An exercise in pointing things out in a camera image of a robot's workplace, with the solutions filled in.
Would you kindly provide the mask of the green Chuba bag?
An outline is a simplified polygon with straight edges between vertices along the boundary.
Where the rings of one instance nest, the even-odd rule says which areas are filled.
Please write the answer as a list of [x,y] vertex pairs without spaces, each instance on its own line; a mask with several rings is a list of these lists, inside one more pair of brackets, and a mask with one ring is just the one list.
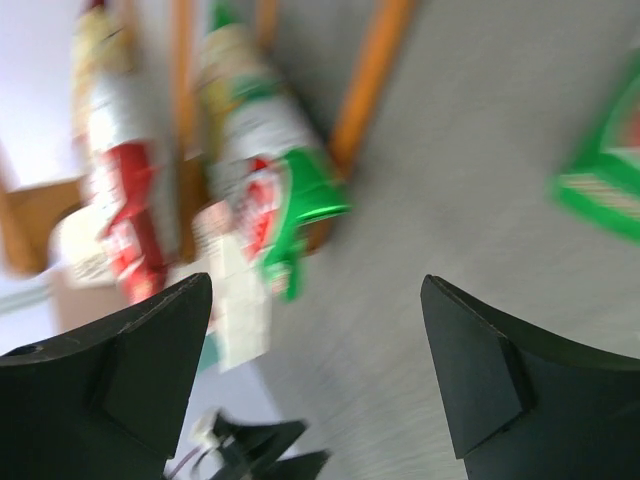
[[639,49],[600,119],[551,182],[559,205],[639,242]]
[[307,226],[350,206],[283,77],[227,1],[211,7],[198,96],[212,202],[193,225],[213,284],[214,362],[227,371],[268,351],[272,299],[299,296]]

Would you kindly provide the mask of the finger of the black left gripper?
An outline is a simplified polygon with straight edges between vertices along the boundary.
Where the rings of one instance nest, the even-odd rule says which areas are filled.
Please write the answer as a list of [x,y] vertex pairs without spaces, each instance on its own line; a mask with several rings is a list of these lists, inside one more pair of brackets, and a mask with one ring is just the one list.
[[246,424],[222,410],[207,414],[192,428],[192,440],[203,449],[192,477],[200,477],[204,458],[215,457],[219,468],[212,480],[315,480],[330,459],[328,450],[284,456],[307,428],[304,420]]

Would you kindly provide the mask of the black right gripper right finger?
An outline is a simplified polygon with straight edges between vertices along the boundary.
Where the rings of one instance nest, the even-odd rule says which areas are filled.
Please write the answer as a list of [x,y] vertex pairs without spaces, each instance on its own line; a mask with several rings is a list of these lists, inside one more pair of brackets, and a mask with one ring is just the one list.
[[639,362],[566,339],[441,277],[421,287],[455,457],[471,479],[635,479]]

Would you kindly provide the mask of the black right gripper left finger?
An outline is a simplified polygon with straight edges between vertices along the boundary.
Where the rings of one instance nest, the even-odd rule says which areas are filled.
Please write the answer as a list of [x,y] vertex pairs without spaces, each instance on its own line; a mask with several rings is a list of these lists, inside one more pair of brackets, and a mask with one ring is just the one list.
[[206,335],[197,273],[1,358],[5,479],[158,479],[176,452]]

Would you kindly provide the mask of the red Chuba chips bag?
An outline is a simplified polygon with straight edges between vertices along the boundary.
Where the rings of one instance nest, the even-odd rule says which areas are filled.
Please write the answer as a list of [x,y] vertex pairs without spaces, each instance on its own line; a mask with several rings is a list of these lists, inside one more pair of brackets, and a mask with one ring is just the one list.
[[72,44],[72,128],[83,194],[116,284],[130,303],[167,285],[180,249],[176,167],[153,94],[108,1],[87,1]]

